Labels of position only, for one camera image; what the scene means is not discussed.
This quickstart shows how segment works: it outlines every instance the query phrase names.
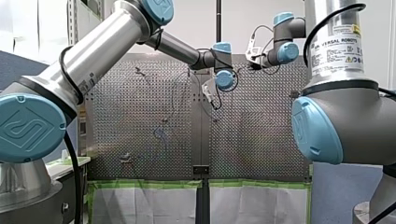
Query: blue joint cap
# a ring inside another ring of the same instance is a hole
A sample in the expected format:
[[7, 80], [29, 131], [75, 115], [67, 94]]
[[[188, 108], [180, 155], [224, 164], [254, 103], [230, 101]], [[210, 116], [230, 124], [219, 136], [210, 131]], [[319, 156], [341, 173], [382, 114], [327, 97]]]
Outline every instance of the blue joint cap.
[[216, 74], [215, 81], [218, 88], [225, 91], [233, 86], [233, 73], [221, 70]]
[[213, 46], [213, 50], [220, 51], [223, 53], [231, 54], [231, 43], [230, 42], [219, 42]]
[[291, 63], [298, 58], [299, 52], [298, 46], [295, 43], [285, 43], [277, 51], [277, 60], [281, 64]]
[[329, 117], [311, 98], [300, 97], [292, 107], [291, 125], [299, 150], [311, 161], [339, 164], [344, 151]]
[[62, 110], [44, 97], [14, 93], [0, 97], [0, 161], [39, 160], [64, 139]]
[[142, 3], [150, 17], [161, 26], [168, 24], [174, 17], [173, 0], [143, 0]]
[[274, 26], [292, 19], [294, 19], [294, 14], [292, 12], [281, 12], [274, 17]]

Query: robotic arm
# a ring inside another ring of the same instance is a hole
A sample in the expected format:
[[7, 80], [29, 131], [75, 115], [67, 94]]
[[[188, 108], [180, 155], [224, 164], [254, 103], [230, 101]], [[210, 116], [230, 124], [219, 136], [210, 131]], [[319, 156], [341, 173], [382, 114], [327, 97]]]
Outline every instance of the robotic arm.
[[[64, 136], [66, 140], [66, 127], [77, 116], [84, 95], [135, 43], [146, 43], [194, 70], [214, 67], [219, 88], [233, 85], [231, 45], [193, 49], [161, 30], [173, 15], [172, 0], [117, 1], [113, 14], [65, 49], [58, 63], [0, 93], [1, 223], [25, 223], [26, 217], [32, 223], [62, 223], [62, 185], [51, 181], [42, 158]], [[77, 191], [77, 202], [80, 199]], [[40, 216], [42, 210], [49, 215]]]
[[261, 54], [253, 36], [247, 59], [257, 69], [294, 61], [299, 53], [292, 39], [305, 37], [305, 27], [310, 81], [292, 106], [295, 142], [311, 161], [384, 165], [372, 200], [357, 206], [354, 223], [396, 223], [396, 97], [364, 75], [364, 8], [356, 0], [305, 0], [306, 21], [279, 14], [274, 48]]
[[246, 57], [254, 70], [291, 63], [299, 56], [295, 38], [305, 38], [305, 19], [295, 18], [291, 12], [283, 12], [274, 17], [274, 48], [268, 52], [255, 47], [256, 32], [249, 40]]

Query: sticker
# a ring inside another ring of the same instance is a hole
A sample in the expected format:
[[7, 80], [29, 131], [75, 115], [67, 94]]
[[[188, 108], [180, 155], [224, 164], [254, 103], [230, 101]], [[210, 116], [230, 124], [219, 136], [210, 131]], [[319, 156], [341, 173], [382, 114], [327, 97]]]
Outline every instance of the sticker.
[[332, 28], [333, 35], [355, 34], [361, 35], [361, 28], [358, 25], [338, 25]]
[[311, 45], [312, 76], [326, 77], [345, 69], [364, 72], [361, 37], [332, 35]]
[[79, 89], [83, 94], [90, 91], [94, 85], [98, 82], [98, 78], [94, 73], [90, 73], [82, 82], [78, 85]]

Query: cable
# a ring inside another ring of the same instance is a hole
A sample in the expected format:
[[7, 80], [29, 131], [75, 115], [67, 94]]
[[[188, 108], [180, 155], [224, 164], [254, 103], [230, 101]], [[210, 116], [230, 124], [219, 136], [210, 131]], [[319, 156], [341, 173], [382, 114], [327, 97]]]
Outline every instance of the cable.
[[327, 25], [327, 23], [335, 16], [337, 16], [338, 14], [341, 14], [343, 12], [349, 11], [351, 9], [357, 9], [358, 11], [362, 11], [366, 8], [366, 5], [363, 3], [358, 3], [358, 4], [352, 4], [349, 5], [347, 7], [343, 7], [340, 8], [338, 10], [335, 10], [334, 12], [330, 13], [325, 19], [323, 19], [323, 21], [321, 21], [320, 23], [318, 23], [314, 29], [311, 31], [311, 34], [309, 34], [309, 36], [306, 38], [305, 44], [304, 44], [304, 63], [306, 66], [308, 66], [308, 49], [309, 46], [311, 46], [311, 42], [312, 40], [315, 38], [315, 36], [317, 35], [318, 31], [325, 25]]
[[274, 40], [274, 39], [271, 38], [271, 39], [267, 42], [267, 44], [265, 45], [265, 47], [262, 49], [262, 56], [260, 56], [260, 66], [262, 67], [262, 71], [263, 71], [265, 74], [269, 75], [269, 76], [276, 74], [276, 73], [279, 71], [280, 66], [281, 66], [281, 65], [279, 65], [279, 66], [277, 67], [277, 69], [275, 70], [275, 72], [273, 72], [273, 73], [269, 73], [269, 72], [265, 71], [265, 69], [267, 69], [267, 68], [264, 67], [264, 66], [262, 66], [262, 57], [265, 55], [264, 52], [265, 52], [265, 50], [268, 48], [268, 46], [271, 44], [271, 41], [273, 41], [273, 40]]
[[66, 64], [64, 63], [64, 55], [66, 54], [66, 52], [68, 50], [70, 50], [71, 48], [73, 48], [73, 46], [69, 46], [65, 49], [62, 50], [61, 54], [59, 55], [59, 64], [61, 66], [61, 73], [64, 76], [64, 78], [66, 78], [66, 80], [69, 82], [69, 84], [73, 87], [73, 89], [76, 91], [77, 93], [77, 98], [78, 98], [78, 105], [81, 105], [82, 102], [84, 102], [84, 94], [82, 94], [81, 90], [79, 89], [79, 87], [76, 85], [76, 83], [73, 81], [73, 79], [69, 76], [69, 74], [67, 73], [67, 68], [66, 68]]
[[216, 93], [217, 93], [217, 95], [218, 95], [218, 97], [219, 97], [219, 106], [215, 106], [215, 104], [213, 103], [213, 101], [210, 102], [210, 104], [212, 105], [212, 107], [213, 107], [214, 110], [220, 110], [221, 107], [222, 107], [222, 101], [221, 101], [221, 97], [220, 97], [220, 94], [219, 94], [219, 88], [218, 88], [217, 85], [216, 85]]
[[382, 92], [386, 93], [387, 95], [390, 95], [392, 97], [396, 97], [396, 92], [394, 92], [394, 91], [389, 91], [389, 90], [386, 90], [386, 89], [383, 89], [383, 88], [378, 88], [378, 91], [382, 91]]
[[396, 210], [396, 203], [391, 204], [387, 209], [385, 209], [382, 213], [380, 213], [378, 216], [376, 216], [375, 218], [373, 218], [369, 224], [376, 224], [378, 223], [380, 220], [382, 220], [384, 217], [386, 217], [387, 215], [389, 215], [390, 213], [392, 213], [393, 211]]
[[154, 32], [152, 35], [156, 35], [156, 34], [158, 34], [158, 35], [157, 35], [157, 39], [155, 41], [154, 50], [157, 50], [160, 47], [160, 45], [161, 45], [161, 40], [163, 38], [163, 29], [160, 28], [159, 30]]
[[259, 25], [256, 27], [256, 29], [254, 29], [253, 34], [251, 35], [251, 38], [254, 39], [256, 37], [256, 32], [260, 29], [260, 28], [266, 28], [267, 30], [271, 31], [272, 33], [274, 32], [273, 29], [271, 29], [269, 26], [267, 25]]
[[172, 112], [171, 112], [171, 114], [170, 114], [168, 117], [162, 119], [162, 120], [161, 120], [161, 123], [160, 123], [160, 124], [154, 129], [154, 131], [153, 131], [154, 137], [157, 138], [157, 139], [163, 140], [163, 141], [165, 142], [165, 146], [166, 146], [166, 141], [165, 141], [166, 139], [164, 139], [163, 134], [158, 134], [158, 131], [160, 130], [160, 128], [163, 129], [163, 123], [169, 122], [169, 119], [171, 119], [171, 118], [175, 115], [175, 112], [176, 112], [176, 110], [175, 110], [175, 101], [174, 101], [174, 98], [175, 98], [175, 87], [177, 86], [177, 81], [180, 79], [180, 77], [183, 76], [183, 75], [185, 75], [185, 74], [189, 75], [189, 74], [190, 74], [190, 69], [189, 69], [188, 72], [182, 72], [182, 73], [180, 73], [180, 74], [175, 78], [175, 80], [173, 81], [173, 84], [172, 84], [172, 93], [171, 93], [171, 106], [172, 106]]
[[78, 166], [76, 151], [74, 150], [72, 141], [70, 140], [70, 136], [67, 131], [66, 134], [64, 135], [64, 142], [66, 143], [67, 150], [69, 151], [69, 155], [70, 155], [70, 159], [72, 160], [72, 166], [75, 175], [76, 211], [75, 211], [74, 223], [79, 224], [81, 221], [81, 205], [82, 205], [81, 177], [79, 174], [79, 166]]

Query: pegboard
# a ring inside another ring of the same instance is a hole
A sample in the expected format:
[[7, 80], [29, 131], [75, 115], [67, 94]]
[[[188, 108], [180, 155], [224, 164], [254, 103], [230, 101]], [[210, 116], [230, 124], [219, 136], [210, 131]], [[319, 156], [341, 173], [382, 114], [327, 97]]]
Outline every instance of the pegboard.
[[210, 128], [210, 177], [306, 181], [309, 163], [291, 128], [291, 92], [307, 83], [303, 60], [283, 65], [273, 75], [247, 70], [239, 56], [233, 62], [239, 85], [221, 93], [222, 109], [213, 111], [217, 122]]
[[243, 55], [233, 62], [239, 85], [211, 111], [198, 92], [208, 75], [197, 84], [184, 63], [127, 54], [86, 98], [89, 179], [193, 179], [193, 165], [209, 165], [209, 178], [305, 181], [309, 164], [290, 122], [304, 64], [268, 76], [248, 71]]
[[86, 98], [88, 150], [96, 155], [90, 179], [191, 179], [188, 68], [135, 56], [125, 56]]

